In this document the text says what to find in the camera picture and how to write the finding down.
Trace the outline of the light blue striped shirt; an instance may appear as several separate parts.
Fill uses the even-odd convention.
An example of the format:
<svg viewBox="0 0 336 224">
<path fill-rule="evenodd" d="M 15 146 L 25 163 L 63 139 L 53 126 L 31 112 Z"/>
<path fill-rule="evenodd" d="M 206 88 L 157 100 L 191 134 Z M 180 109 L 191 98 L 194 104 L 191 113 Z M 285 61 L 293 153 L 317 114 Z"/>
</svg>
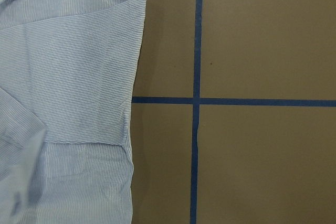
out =
<svg viewBox="0 0 336 224">
<path fill-rule="evenodd" d="M 1 0 L 1 223 L 131 223 L 146 0 Z"/>
</svg>

